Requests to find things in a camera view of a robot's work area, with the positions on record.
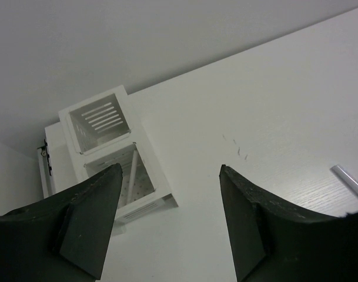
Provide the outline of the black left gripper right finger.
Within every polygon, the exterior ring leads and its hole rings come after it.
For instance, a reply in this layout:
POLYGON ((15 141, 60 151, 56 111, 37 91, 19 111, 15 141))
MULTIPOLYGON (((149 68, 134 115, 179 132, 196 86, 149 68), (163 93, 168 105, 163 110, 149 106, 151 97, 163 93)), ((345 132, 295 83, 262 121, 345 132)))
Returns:
POLYGON ((358 212, 305 209, 226 165, 219 179, 238 281, 358 281, 358 212))

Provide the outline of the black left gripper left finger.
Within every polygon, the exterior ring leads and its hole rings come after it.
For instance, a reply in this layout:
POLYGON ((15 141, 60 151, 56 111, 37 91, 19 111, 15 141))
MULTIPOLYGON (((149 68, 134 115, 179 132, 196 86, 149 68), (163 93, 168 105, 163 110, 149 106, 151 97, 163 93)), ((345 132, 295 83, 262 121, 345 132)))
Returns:
POLYGON ((0 216, 0 281, 97 281, 122 190, 113 164, 0 216))

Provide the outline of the white makeup pencil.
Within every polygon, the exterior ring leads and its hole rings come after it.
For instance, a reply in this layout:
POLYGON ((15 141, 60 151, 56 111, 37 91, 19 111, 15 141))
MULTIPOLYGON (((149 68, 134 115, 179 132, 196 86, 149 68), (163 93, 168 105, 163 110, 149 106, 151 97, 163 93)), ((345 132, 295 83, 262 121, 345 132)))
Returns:
POLYGON ((128 185, 128 193, 126 198, 126 203, 129 204, 132 199, 133 187, 135 184, 135 176, 136 176, 136 169, 138 165, 138 151, 135 149, 133 151, 132 156, 132 164, 131 164, 131 173, 129 176, 129 185, 128 185))

